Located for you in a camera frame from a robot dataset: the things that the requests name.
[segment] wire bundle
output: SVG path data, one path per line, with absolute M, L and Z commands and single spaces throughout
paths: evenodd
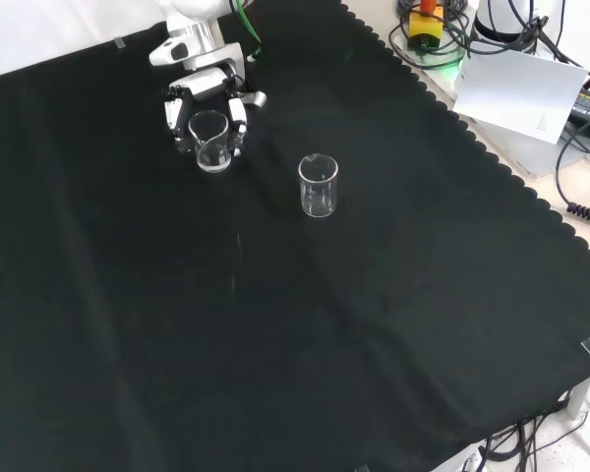
M 533 458 L 533 470 L 534 472 L 538 471 L 538 457 L 537 453 L 547 447 L 550 447 L 565 437 L 571 435 L 575 431 L 579 430 L 583 427 L 588 419 L 588 414 L 584 416 L 583 420 L 579 425 L 575 428 L 571 429 L 561 437 L 557 438 L 553 442 L 549 442 L 541 447 L 537 447 L 537 435 L 540 427 L 545 422 L 545 420 L 552 415 L 553 413 L 557 413 L 558 411 L 562 411 L 567 405 L 570 399 L 570 392 L 566 395 L 565 400 L 559 401 L 556 405 L 550 410 L 543 412 L 540 416 L 535 416 L 531 418 L 527 418 L 525 420 L 519 421 L 515 423 L 510 428 L 506 429 L 505 431 L 498 433 L 497 435 L 491 436 L 487 440 L 487 444 L 485 447 L 480 447 L 479 450 L 482 454 L 482 461 L 477 469 L 477 472 L 482 472 L 483 468 L 485 467 L 485 463 L 490 460 L 494 462 L 505 462 L 511 460 L 512 458 L 518 456 L 519 461 L 516 465 L 515 471 L 516 472 L 525 472 L 527 470 L 527 465 L 529 463 L 529 459 Z M 526 437 L 526 427 L 530 424 L 533 424 L 531 427 L 531 432 Z M 503 444 L 505 444 L 510 438 L 514 435 L 518 434 L 518 441 L 516 446 L 507 451 L 507 452 L 499 452 L 498 449 L 501 448 Z M 498 441 L 503 438 L 499 443 L 497 443 L 494 447 L 490 447 L 492 442 Z
M 243 27 L 245 27 L 245 30 L 247 30 L 247 32 L 258 44 L 256 52 L 252 54 L 252 57 L 256 59 L 263 53 L 263 42 L 260 40 L 260 37 L 256 33 L 256 30 L 252 26 L 251 22 L 249 21 L 249 18 L 247 18 L 247 14 L 245 13 L 246 5 L 247 1 L 243 3 L 243 0 L 229 0 L 229 7 L 232 11 L 232 14 L 234 14 L 234 16 L 238 18 Z
M 463 55 L 459 55 L 459 57 L 456 57 L 455 59 L 445 61 L 440 64 L 417 64 L 414 61 L 412 61 L 409 57 L 407 57 L 406 54 L 402 53 L 402 51 L 399 50 L 399 48 L 393 43 L 393 34 L 396 33 L 398 30 L 401 30 L 404 36 L 407 38 L 407 40 L 410 41 L 404 25 L 407 23 L 411 13 L 417 13 L 419 15 L 422 15 L 423 17 L 434 18 L 442 22 L 443 29 L 449 34 L 451 38 L 451 41 L 443 46 L 436 48 L 422 48 L 420 51 L 421 54 L 447 55 L 459 52 L 460 50 L 464 50 L 468 53 L 468 56 L 470 56 L 471 54 L 496 55 L 509 50 L 524 50 L 537 43 L 543 24 L 542 22 L 533 19 L 533 0 L 530 0 L 531 13 L 529 14 L 529 19 L 527 22 L 523 21 L 522 18 L 520 18 L 517 10 L 515 9 L 515 6 L 513 5 L 513 1 L 508 1 L 511 9 L 514 11 L 516 15 L 516 18 L 523 25 L 523 30 L 518 35 L 518 37 L 508 43 L 483 39 L 477 37 L 476 34 L 472 34 L 471 32 L 468 33 L 468 29 L 470 27 L 470 19 L 464 13 L 468 5 L 467 0 L 444 0 L 442 4 L 439 4 L 441 7 L 443 7 L 442 17 L 420 11 L 419 6 L 414 4 L 414 0 L 398 0 L 397 13 L 400 19 L 400 23 L 389 33 L 389 44 L 391 45 L 393 52 L 395 52 L 395 54 L 397 54 L 403 61 L 419 69 L 439 69 L 461 62 L 461 60 L 463 59 Z M 491 0 L 488 0 L 488 9 L 490 12 L 490 21 L 492 23 L 492 28 L 494 29 L 494 31 L 496 31 L 496 27 L 494 26 L 494 19 L 492 17 Z M 453 43 L 456 44 L 456 47 L 454 49 L 449 51 L 443 51 Z M 490 50 L 473 48 L 472 43 L 486 44 L 490 46 Z

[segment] white table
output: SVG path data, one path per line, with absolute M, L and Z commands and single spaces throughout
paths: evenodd
M 397 26 L 397 18 L 394 14 L 396 0 L 342 0 L 342 3 L 347 5 L 349 10 L 354 13 L 358 19 L 362 20 L 367 26 L 372 28 L 374 33 L 376 33 L 388 46 L 388 34 Z M 477 5 L 478 1 L 473 0 L 471 3 Z M 572 42 L 568 43 L 566 41 L 566 43 L 570 45 L 570 48 L 574 47 Z M 573 57 L 573 59 L 579 58 L 575 52 L 570 49 L 566 49 L 566 51 L 571 57 Z M 589 51 L 587 51 L 585 59 L 579 59 L 582 65 L 590 68 Z M 439 101 L 445 103 L 449 109 L 452 108 L 452 100 L 435 84 L 435 82 L 433 82 L 423 71 L 416 68 L 412 68 L 412 70 L 420 77 L 420 80 L 426 84 L 428 90 L 437 96 Z M 511 165 L 508 164 L 503 158 L 502 153 L 499 152 L 493 143 L 491 143 L 489 138 L 478 125 L 468 119 L 465 119 L 464 121 L 468 124 L 469 130 L 477 136 L 477 140 L 483 143 L 489 152 L 498 155 L 501 163 L 508 165 L 513 174 L 522 177 Z M 575 230 L 575 234 L 578 237 L 583 238 L 590 247 L 590 223 L 573 217 L 566 212 L 566 205 L 558 193 L 555 177 L 553 175 L 535 181 L 525 180 L 525 183 L 527 187 L 534 189 L 538 193 L 538 198 L 546 200 L 551 205 L 552 209 L 562 214 L 564 222 L 572 226 Z M 560 172 L 560 183 L 571 201 L 590 207 L 590 159 L 572 164 L 562 170 Z M 585 388 L 582 388 L 581 390 L 585 396 L 587 393 Z M 575 416 L 578 416 L 578 419 L 571 421 L 572 418 L 569 418 L 566 412 L 563 412 L 559 415 L 554 415 L 554 417 L 547 420 L 546 425 L 543 426 L 544 431 L 540 430 L 541 434 L 538 437 L 538 445 L 556 439 L 562 433 L 568 431 L 573 424 L 578 424 L 581 414 L 575 412 Z M 568 438 L 561 443 L 561 449 L 559 450 L 561 453 L 567 455 L 567 457 L 564 456 L 563 460 L 556 460 L 555 456 L 553 456 L 551 466 L 545 465 L 545 470 L 551 470 L 552 472 L 559 472 L 561 470 L 590 470 L 590 426 L 588 425 L 590 425 L 590 418 L 586 423 L 586 428 L 580 430 L 581 433 L 577 432 L 572 438 Z M 448 462 L 438 467 L 434 472 L 455 472 L 460 470 L 465 459 L 473 452 L 476 452 L 477 447 L 478 444 L 473 444 L 467 447 L 455 457 L 452 457 Z M 516 461 L 514 459 L 507 463 L 491 464 L 489 470 L 499 472 L 513 471 L 515 465 Z M 539 463 L 539 468 L 543 468 L 542 462 Z

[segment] white wall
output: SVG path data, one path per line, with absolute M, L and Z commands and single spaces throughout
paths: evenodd
M 162 20 L 155 0 L 0 0 L 0 74 Z

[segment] table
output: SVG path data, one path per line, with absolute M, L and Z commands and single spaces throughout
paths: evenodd
M 337 2 L 262 5 L 271 103 L 219 176 L 166 140 L 163 29 L 0 78 L 3 469 L 424 472 L 590 375 L 590 254 Z
M 397 26 L 397 18 L 392 13 L 395 8 L 395 0 L 342 0 L 351 12 L 366 25 L 374 30 L 385 43 L 388 43 L 388 33 Z M 448 108 L 452 109 L 453 102 L 450 97 L 443 92 L 423 71 L 411 68 L 415 74 L 420 77 L 420 81 L 426 84 L 429 91 L 437 96 L 439 101 L 445 103 Z M 502 157 L 498 148 L 489 140 L 485 132 L 477 126 L 471 119 L 463 118 L 469 129 L 477 136 L 477 140 L 483 143 L 488 151 L 498 155 L 501 163 L 507 164 Z M 522 176 L 516 172 L 513 166 L 510 166 L 515 175 Z M 578 162 L 560 172 L 560 182 L 564 191 L 573 202 L 590 207 L 590 159 Z M 552 209 L 558 211 L 564 220 L 571 225 L 577 236 L 585 239 L 590 246 L 590 223 L 573 217 L 566 212 L 566 205 L 560 197 L 555 185 L 554 176 L 546 176 L 539 180 L 526 180 L 527 187 L 532 188 L 538 193 L 538 198 L 546 200 L 551 204 Z

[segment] cable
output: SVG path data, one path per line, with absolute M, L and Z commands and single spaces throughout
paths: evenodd
M 492 445 L 492 437 L 489 437 L 486 441 L 485 444 L 485 449 L 486 450 L 490 450 L 490 445 Z M 476 469 L 476 472 L 483 472 L 483 469 L 485 469 L 485 464 L 488 461 L 488 454 L 483 454 L 483 457 L 481 458 L 481 463 L 479 464 L 479 467 Z
M 542 31 L 540 31 L 540 40 L 542 42 L 544 42 L 547 47 L 551 50 L 551 52 L 553 52 L 554 54 L 556 54 L 558 56 L 558 60 L 564 63 L 570 63 L 573 66 L 576 66 L 580 69 L 585 69 L 581 64 L 579 64 L 578 62 L 570 59 L 568 56 L 566 56 L 563 52 L 561 52 L 558 47 L 551 41 L 551 39 L 546 36 Z
M 245 27 L 247 32 L 256 40 L 256 43 L 258 44 L 258 48 L 253 54 L 253 57 L 256 58 L 263 52 L 263 43 L 261 42 L 260 37 L 256 33 L 256 30 L 252 26 L 251 22 L 247 18 L 247 14 L 245 13 L 246 5 L 247 1 L 245 1 L 243 4 L 243 0 L 229 0 L 229 8 L 231 9 L 232 13 L 238 18 L 243 27 Z
M 449 13 L 450 16 L 454 20 L 459 21 L 459 23 L 461 24 L 461 28 L 464 31 L 466 31 L 470 26 L 469 17 L 463 13 L 465 11 L 465 9 L 467 8 L 467 0 L 444 0 L 444 1 L 453 6 L 452 10 Z M 439 64 L 419 64 L 419 63 L 416 63 L 411 57 L 404 54 L 395 45 L 395 43 L 393 42 L 393 34 L 398 30 L 402 31 L 402 34 L 404 35 L 404 37 L 407 40 L 407 43 L 408 44 L 411 43 L 411 38 L 409 37 L 408 32 L 404 28 L 404 25 L 410 19 L 411 13 L 418 13 L 424 17 L 434 18 L 440 22 L 443 22 L 443 18 L 438 17 L 437 15 L 422 12 L 419 10 L 419 6 L 414 5 L 413 3 L 414 3 L 413 0 L 398 0 L 398 2 L 397 2 L 397 14 L 399 17 L 399 25 L 397 27 L 395 27 L 394 29 L 392 29 L 391 32 L 389 33 L 389 36 L 388 36 L 389 44 L 391 45 L 391 49 L 393 49 L 393 52 L 400 59 L 402 59 L 404 62 L 406 62 L 407 64 L 409 64 L 413 67 L 416 67 L 418 69 L 422 69 L 422 70 L 440 69 L 443 67 L 448 67 L 448 66 L 452 66 L 452 65 L 456 65 L 456 64 L 460 63 L 461 60 L 463 59 L 462 55 L 460 55 L 459 57 L 452 59 L 450 61 L 441 62 Z M 460 48 L 458 46 L 454 49 L 445 51 L 445 49 L 448 48 L 449 46 L 451 46 L 453 43 L 454 43 L 454 41 L 451 39 L 448 43 L 446 43 L 444 45 L 440 45 L 438 47 L 421 47 L 418 52 L 418 55 L 419 54 L 424 54 L 424 55 L 431 54 L 431 55 L 436 55 L 436 56 L 445 56 L 445 55 L 453 54 L 453 53 L 458 52 L 460 50 Z
M 561 34 L 563 33 L 563 18 L 566 13 L 566 0 L 561 0 L 561 17 L 560 17 L 560 34 L 558 34 L 558 40 L 555 43 L 555 47 L 560 47 Z
M 546 449 L 547 447 L 550 447 L 554 444 L 559 443 L 561 440 L 563 440 L 566 436 L 570 436 L 572 433 L 574 433 L 575 431 L 577 431 L 578 429 L 580 429 L 583 425 L 586 424 L 586 421 L 588 419 L 588 412 L 586 411 L 586 416 L 583 417 L 583 421 L 581 422 L 581 424 L 579 426 L 577 426 L 576 428 L 573 428 L 572 430 L 570 430 L 569 432 L 567 432 L 565 435 L 560 436 L 559 438 L 557 438 L 556 440 L 554 440 L 553 442 L 549 442 L 546 445 L 543 445 L 542 447 L 539 447 L 536 449 L 536 453 L 540 452 L 542 449 Z
M 496 29 L 496 24 L 494 23 L 494 16 L 492 15 L 492 0 L 488 0 L 488 15 L 490 15 L 490 26 L 492 27 L 492 31 L 496 34 L 496 38 L 501 40 L 501 35 L 499 31 Z
M 586 123 L 573 136 L 571 136 L 566 141 L 566 143 L 563 146 L 563 148 L 561 149 L 560 156 L 558 157 L 558 162 L 556 163 L 556 167 L 555 167 L 555 183 L 556 183 L 556 186 L 558 188 L 558 192 L 560 193 L 560 197 L 568 205 L 567 211 L 569 213 L 575 214 L 575 215 L 577 215 L 577 216 L 579 216 L 579 217 L 581 217 L 583 219 L 587 219 L 588 221 L 590 221 L 590 208 L 588 208 L 586 206 L 577 205 L 575 203 L 570 202 L 566 198 L 565 194 L 563 193 L 563 190 L 561 189 L 561 184 L 560 184 L 560 166 L 561 166 L 561 160 L 563 159 L 563 155 L 566 152 L 566 149 L 568 148 L 568 146 L 570 146 L 570 143 L 572 143 L 574 141 L 574 139 L 578 135 L 581 135 L 584 131 L 586 131 L 588 129 L 590 129 L 590 122 Z
M 567 128 L 567 127 L 566 127 L 566 128 L 564 128 L 564 129 L 563 129 L 563 131 L 564 131 L 564 132 L 565 132 L 567 135 L 569 135 L 569 136 L 572 138 L 572 140 L 573 140 L 573 141 L 575 141 L 575 142 L 576 142 L 576 143 L 579 145 L 579 147 L 580 147 L 580 150 L 581 150 L 582 152 L 585 152 L 586 154 L 590 154 L 590 148 L 589 148 L 588 146 L 586 146 L 585 144 L 583 144 L 581 141 L 579 141 L 579 139 L 577 138 L 578 134 L 574 134 L 574 135 L 573 135 L 573 134 L 570 132 L 570 130 L 568 130 L 568 128 Z

